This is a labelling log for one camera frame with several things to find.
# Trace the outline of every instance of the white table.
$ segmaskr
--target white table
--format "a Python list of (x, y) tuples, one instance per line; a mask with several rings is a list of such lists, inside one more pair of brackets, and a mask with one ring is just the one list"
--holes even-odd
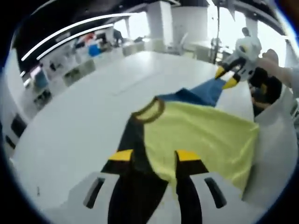
[[(154, 95), (195, 87), (216, 70), (212, 64), (185, 57), (140, 52), (84, 77), (41, 110), (21, 136), (13, 161), (26, 194), (41, 210), (58, 207), (71, 188), (102, 169), (131, 112)], [(248, 84), (225, 90), (216, 107), (253, 120)], [(260, 141), (267, 138), (262, 134)], [(257, 150), (271, 148), (260, 144)], [(254, 196), (249, 198), (258, 203)]]

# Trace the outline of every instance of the ceiling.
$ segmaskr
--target ceiling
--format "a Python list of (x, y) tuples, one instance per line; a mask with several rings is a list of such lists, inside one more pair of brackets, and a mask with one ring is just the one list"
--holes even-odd
[[(33, 46), (50, 34), (83, 19), (112, 13), (120, 13), (142, 3), (151, 3), (157, 0), (51, 0), (50, 4), (35, 11), (47, 0), (30, 0), (27, 8), (27, 17), (22, 19), (21, 25), (15, 32), (14, 46), (17, 49), (21, 69), (31, 67), (36, 63), (36, 56), (55, 44), (50, 40), (30, 55), (24, 62), (23, 57)], [(182, 6), (207, 6), (206, 0), (176, 0)], [(242, 0), (260, 10), (271, 14), (264, 5), (259, 5), (253, 0)], [(108, 19), (90, 22), (71, 30), (72, 34), (78, 33), (95, 26), (104, 24)]]

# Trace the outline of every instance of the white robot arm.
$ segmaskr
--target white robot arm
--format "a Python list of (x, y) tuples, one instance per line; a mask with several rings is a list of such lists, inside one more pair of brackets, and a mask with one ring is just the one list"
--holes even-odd
[(237, 40), (233, 54), (223, 61), (223, 65), (216, 72), (215, 79), (218, 79), (234, 67), (240, 66), (223, 89), (234, 87), (238, 82), (250, 79), (256, 69), (258, 55), (262, 50), (261, 43), (257, 37), (250, 36), (246, 28), (243, 29), (243, 33), (245, 37)]

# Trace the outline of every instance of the white tabletop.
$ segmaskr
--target white tabletop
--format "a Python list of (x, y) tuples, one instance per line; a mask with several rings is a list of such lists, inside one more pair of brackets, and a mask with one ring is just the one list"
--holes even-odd
[[(39, 209), (58, 207), (71, 188), (102, 169), (131, 112), (154, 95), (195, 87), (216, 70), (190, 58), (141, 52), (84, 77), (34, 117), (16, 146), (13, 161), (26, 194)], [(225, 90), (216, 107), (253, 120), (248, 84)]]

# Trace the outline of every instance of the window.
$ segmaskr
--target window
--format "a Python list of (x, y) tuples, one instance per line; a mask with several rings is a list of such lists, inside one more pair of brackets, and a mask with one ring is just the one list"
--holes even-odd
[[(244, 37), (242, 28), (246, 26), (245, 15), (235, 11), (235, 20), (227, 8), (220, 8), (219, 38), (224, 46), (235, 49), (237, 39)], [(217, 7), (208, 7), (208, 37), (217, 37)]]
[(114, 28), (121, 32), (123, 38), (128, 38), (128, 30), (125, 20), (119, 20), (114, 24)]
[(132, 15), (129, 18), (129, 28), (132, 40), (135, 40), (137, 37), (148, 36), (150, 28), (146, 12)]
[(286, 57), (286, 42), (284, 37), (261, 21), (257, 22), (257, 36), (262, 45), (261, 54), (268, 49), (275, 50), (279, 58), (279, 66), (284, 67)]

